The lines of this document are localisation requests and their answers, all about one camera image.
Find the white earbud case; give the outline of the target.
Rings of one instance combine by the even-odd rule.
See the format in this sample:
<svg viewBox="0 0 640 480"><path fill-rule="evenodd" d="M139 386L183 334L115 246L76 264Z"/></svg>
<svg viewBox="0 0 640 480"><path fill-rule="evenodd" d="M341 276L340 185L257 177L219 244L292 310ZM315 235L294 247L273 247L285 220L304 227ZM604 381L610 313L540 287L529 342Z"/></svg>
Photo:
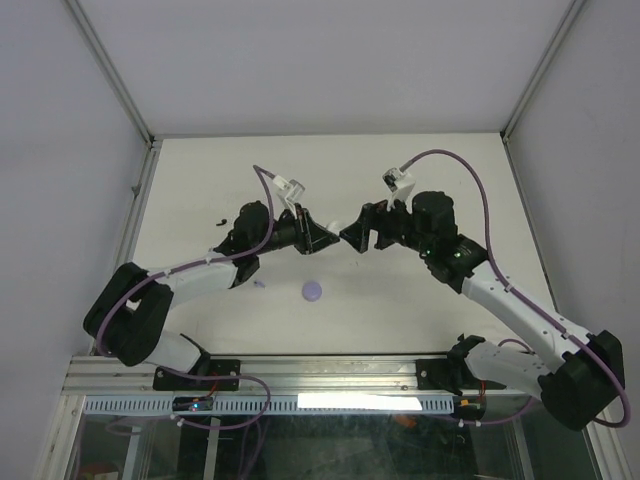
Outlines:
<svg viewBox="0 0 640 480"><path fill-rule="evenodd" d="M342 229L342 226L339 221L333 220L326 225L326 229L332 234L338 236Z"/></svg>

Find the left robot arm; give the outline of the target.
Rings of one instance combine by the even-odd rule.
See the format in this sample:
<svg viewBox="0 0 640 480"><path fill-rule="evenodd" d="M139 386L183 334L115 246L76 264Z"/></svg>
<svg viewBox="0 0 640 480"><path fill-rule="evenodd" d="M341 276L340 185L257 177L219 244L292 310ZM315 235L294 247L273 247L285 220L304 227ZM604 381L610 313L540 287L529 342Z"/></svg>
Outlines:
<svg viewBox="0 0 640 480"><path fill-rule="evenodd" d="M299 204L278 219L259 201L246 204L221 244L195 261L155 273L133 262L118 267L86 314L83 329L127 367L152 364L174 372L188 388L201 387L216 373L211 356L188 336L165 329L170 310L244 284L259 269L261 254L293 247L310 255L339 241Z"/></svg>

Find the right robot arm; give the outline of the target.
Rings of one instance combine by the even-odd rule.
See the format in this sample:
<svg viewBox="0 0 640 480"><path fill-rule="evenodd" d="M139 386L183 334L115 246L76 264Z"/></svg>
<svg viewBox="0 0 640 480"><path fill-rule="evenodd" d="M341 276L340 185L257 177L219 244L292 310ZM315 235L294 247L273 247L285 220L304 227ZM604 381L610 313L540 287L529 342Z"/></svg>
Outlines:
<svg viewBox="0 0 640 480"><path fill-rule="evenodd" d="M622 345L611 332L594 334L542 308L498 274L488 251L459 233L454 202L443 192L365 204L340 236L356 251L394 244L419 254L432 276L493 314L531 348L526 354L480 337L448 353L448 378L459 387L477 380L517 389L542 402L564 427L580 431L624 394Z"/></svg>

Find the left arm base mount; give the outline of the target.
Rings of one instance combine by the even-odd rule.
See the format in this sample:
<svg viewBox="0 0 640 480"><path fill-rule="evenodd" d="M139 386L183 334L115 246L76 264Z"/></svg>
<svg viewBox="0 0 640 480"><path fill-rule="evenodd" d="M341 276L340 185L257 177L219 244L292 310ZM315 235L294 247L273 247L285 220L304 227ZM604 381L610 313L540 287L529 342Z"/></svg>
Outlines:
<svg viewBox="0 0 640 480"><path fill-rule="evenodd" d="M237 391L241 361L237 358L215 357L203 354L187 372L168 367L157 367L152 388L171 392L223 392Z"/></svg>

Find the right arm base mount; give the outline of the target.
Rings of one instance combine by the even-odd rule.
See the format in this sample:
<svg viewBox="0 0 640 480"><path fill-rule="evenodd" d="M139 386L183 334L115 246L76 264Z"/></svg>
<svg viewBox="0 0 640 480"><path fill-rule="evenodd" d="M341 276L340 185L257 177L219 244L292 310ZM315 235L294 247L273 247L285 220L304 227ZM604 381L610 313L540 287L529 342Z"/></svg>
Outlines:
<svg viewBox="0 0 640 480"><path fill-rule="evenodd" d="M458 342L443 357L418 358L415 361L417 388L444 390L462 396L466 390L480 390L481 384L490 390L505 390L506 386L494 381L476 378L464 363L471 349L485 342L480 336L460 335Z"/></svg>

